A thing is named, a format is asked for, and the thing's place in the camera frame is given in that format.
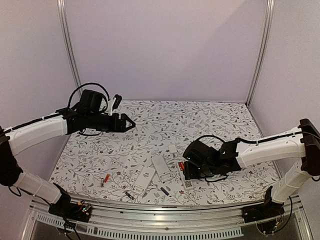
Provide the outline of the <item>white remote control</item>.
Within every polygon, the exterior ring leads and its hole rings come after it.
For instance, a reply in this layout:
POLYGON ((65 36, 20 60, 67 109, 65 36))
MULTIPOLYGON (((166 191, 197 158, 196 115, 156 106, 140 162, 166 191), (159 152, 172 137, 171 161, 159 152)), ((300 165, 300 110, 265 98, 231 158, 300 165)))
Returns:
POLYGON ((151 162, 161 182, 167 182, 174 178, 174 175, 169 170, 165 159, 161 155, 152 156, 151 162))

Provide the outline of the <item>blue battery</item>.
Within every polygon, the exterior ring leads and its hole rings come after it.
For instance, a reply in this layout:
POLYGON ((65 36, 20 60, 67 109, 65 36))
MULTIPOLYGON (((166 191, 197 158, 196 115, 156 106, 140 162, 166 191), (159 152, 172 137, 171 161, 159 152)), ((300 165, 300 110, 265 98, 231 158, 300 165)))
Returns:
POLYGON ((166 196, 169 196, 169 195, 170 195, 163 187, 161 187, 160 190, 161 190, 166 196))

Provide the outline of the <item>white remote with logo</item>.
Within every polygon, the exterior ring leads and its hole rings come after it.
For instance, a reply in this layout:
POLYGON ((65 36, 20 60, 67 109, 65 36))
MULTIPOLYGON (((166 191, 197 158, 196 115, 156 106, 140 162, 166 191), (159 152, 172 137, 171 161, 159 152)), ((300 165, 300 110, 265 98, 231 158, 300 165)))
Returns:
POLYGON ((156 170, 153 167, 145 166, 132 187, 132 192, 139 196, 143 196, 154 178, 156 170))

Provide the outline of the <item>red battery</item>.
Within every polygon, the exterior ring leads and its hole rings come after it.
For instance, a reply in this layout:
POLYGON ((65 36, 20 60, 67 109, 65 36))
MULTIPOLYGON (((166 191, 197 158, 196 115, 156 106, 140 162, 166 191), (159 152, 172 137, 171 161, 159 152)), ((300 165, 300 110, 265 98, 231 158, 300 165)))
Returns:
POLYGON ((106 175, 106 177, 104 178, 104 181, 103 181, 103 182, 106 183, 109 178, 110 178, 110 174, 108 173, 108 174, 106 175))

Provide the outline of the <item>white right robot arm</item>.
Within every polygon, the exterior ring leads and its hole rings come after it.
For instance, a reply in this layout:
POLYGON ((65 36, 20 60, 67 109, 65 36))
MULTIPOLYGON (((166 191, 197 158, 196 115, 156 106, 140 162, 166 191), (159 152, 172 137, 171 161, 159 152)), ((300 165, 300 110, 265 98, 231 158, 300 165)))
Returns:
POLYGON ((299 126, 283 133, 246 140, 240 137, 223 141, 219 149, 206 145, 200 138, 192 141, 183 153, 186 180, 226 176, 264 162, 296 159, 284 177, 265 193, 270 196, 259 206, 262 218, 269 218, 287 198, 307 180, 320 174, 320 132, 307 118, 299 126))

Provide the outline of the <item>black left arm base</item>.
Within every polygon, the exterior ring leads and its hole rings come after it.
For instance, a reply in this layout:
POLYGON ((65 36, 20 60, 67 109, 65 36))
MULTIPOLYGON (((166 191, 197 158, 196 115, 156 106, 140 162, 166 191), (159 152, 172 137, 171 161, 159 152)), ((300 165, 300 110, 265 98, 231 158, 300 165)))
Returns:
POLYGON ((48 212, 52 215, 88 223, 92 213, 92 205, 84 200, 78 203, 71 202, 71 196, 58 184, 54 185, 60 190, 61 196, 56 203, 51 203, 48 212))

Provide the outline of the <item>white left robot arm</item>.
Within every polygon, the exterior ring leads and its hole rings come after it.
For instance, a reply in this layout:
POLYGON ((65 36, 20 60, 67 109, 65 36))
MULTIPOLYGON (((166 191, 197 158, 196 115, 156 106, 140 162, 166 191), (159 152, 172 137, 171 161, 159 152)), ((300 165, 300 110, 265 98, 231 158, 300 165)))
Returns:
POLYGON ((99 83, 94 83, 102 92, 85 89, 77 103, 72 104, 74 92, 66 107, 50 115, 36 118, 0 131, 0 184, 14 187, 32 196, 55 204, 55 209, 63 216, 74 213, 70 195, 60 186, 33 175, 19 166, 16 156, 36 145, 56 137, 71 135, 87 129, 101 133, 125 133, 136 124, 125 113, 115 113, 122 97, 110 97, 99 83))

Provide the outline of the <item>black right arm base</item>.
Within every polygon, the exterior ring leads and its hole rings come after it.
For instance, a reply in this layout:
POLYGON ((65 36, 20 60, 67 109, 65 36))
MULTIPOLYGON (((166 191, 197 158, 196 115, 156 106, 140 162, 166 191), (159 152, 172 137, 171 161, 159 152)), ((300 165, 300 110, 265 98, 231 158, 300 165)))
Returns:
POLYGON ((264 201, 260 204, 245 206, 241 209, 242 218, 245 223, 257 222, 269 218, 280 217, 279 220, 264 221, 257 224, 257 229, 264 235, 274 234, 280 224, 280 220, 285 213, 284 203, 276 203, 272 198, 270 186, 264 195, 264 201))

